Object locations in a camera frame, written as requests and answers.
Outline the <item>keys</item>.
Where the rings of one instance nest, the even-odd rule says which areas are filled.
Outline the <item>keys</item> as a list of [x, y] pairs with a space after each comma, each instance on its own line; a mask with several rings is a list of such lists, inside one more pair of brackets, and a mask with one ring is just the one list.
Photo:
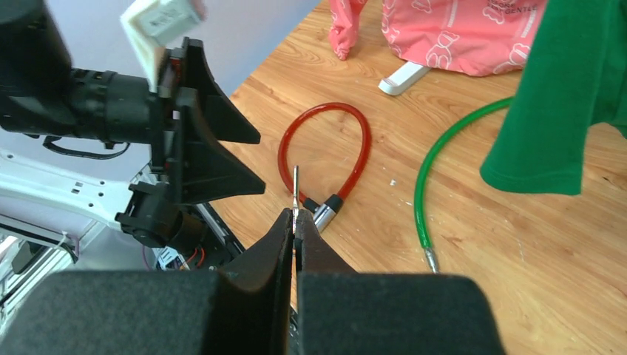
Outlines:
[[300, 210], [299, 201], [299, 166], [295, 165], [293, 169], [293, 206], [292, 206], [292, 234], [296, 236], [297, 218]]

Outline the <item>green cable lock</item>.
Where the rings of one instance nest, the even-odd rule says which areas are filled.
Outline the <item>green cable lock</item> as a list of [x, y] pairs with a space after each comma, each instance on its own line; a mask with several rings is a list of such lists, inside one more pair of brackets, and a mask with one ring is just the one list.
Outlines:
[[498, 111], [508, 108], [512, 103], [513, 97], [502, 98], [490, 104], [484, 105], [463, 118], [457, 120], [449, 128], [447, 128], [428, 149], [427, 154], [418, 169], [416, 176], [416, 184], [413, 193], [413, 216], [416, 227], [418, 241], [424, 252], [425, 263], [428, 270], [433, 274], [440, 272], [438, 263], [438, 255], [430, 234], [431, 205], [435, 202], [435, 187], [443, 187], [441, 182], [443, 175], [435, 169], [440, 165], [439, 156], [445, 150], [447, 145], [458, 134], [464, 131], [468, 126], [486, 116], [492, 115]]

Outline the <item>red cable lock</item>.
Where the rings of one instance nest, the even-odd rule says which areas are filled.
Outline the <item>red cable lock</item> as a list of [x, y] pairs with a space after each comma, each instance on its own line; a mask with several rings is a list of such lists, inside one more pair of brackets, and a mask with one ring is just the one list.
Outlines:
[[338, 113], [357, 129], [355, 146], [349, 147], [341, 142], [340, 137], [333, 138], [331, 133], [322, 133], [319, 137], [309, 127], [308, 132], [313, 138], [313, 151], [322, 155], [320, 163], [314, 163], [310, 157], [306, 163], [312, 163], [313, 170], [308, 173], [310, 178], [337, 177], [344, 180], [336, 186], [334, 193], [324, 200], [316, 201], [308, 187], [302, 188], [299, 179], [300, 208], [311, 213], [318, 232], [322, 233], [339, 214], [345, 201], [356, 188], [360, 177], [365, 171], [373, 143], [373, 133], [366, 115], [353, 105], [342, 102], [318, 104], [298, 115], [284, 131], [277, 150], [277, 168], [281, 181], [289, 193], [293, 195], [293, 169], [298, 163], [289, 157], [292, 140], [298, 130], [306, 124], [314, 124], [316, 118], [325, 113]]

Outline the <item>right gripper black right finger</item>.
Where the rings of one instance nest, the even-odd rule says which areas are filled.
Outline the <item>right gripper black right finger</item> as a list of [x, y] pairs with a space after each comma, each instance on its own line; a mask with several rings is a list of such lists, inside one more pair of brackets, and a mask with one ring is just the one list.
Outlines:
[[456, 274], [359, 273], [296, 220], [301, 354], [503, 354], [478, 284]]

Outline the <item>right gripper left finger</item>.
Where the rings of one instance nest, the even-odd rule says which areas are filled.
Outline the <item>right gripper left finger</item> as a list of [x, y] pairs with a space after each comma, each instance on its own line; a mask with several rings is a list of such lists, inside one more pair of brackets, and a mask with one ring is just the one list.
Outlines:
[[3, 354], [287, 354], [293, 214], [215, 271], [63, 271], [26, 297]]

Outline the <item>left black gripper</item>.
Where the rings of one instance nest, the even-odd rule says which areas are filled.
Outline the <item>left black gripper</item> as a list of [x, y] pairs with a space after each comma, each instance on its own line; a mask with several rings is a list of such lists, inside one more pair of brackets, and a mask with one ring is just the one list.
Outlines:
[[1, 127], [50, 150], [65, 137], [148, 144], [179, 205], [261, 195], [265, 182], [219, 143], [259, 144], [260, 132], [215, 81], [203, 42], [185, 38], [182, 51], [165, 51], [153, 93], [145, 74], [74, 67], [44, 1], [3, 1]]

